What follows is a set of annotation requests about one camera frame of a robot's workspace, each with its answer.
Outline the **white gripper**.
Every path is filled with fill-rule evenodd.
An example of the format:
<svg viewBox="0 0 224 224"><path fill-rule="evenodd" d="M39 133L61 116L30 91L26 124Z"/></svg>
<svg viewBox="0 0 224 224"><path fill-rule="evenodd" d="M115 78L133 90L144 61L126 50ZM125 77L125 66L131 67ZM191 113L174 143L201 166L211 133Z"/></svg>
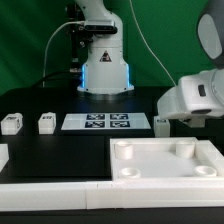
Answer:
<svg viewBox="0 0 224 224"><path fill-rule="evenodd" d="M202 128L209 118L224 116L224 69L184 76L157 102L161 119Z"/></svg>

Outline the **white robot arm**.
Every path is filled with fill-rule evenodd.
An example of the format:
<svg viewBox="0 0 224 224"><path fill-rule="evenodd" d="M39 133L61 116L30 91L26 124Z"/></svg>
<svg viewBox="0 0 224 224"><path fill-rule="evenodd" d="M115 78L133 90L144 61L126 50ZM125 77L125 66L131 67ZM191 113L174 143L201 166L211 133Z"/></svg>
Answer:
<svg viewBox="0 0 224 224"><path fill-rule="evenodd" d="M78 90L91 96L117 96L134 89L123 59L123 23L103 0L75 0L84 14L82 26L93 35L82 66ZM162 119L188 120L202 127L210 117L224 117L224 0L208 0L197 23L197 35L215 68L184 76L157 102Z"/></svg>

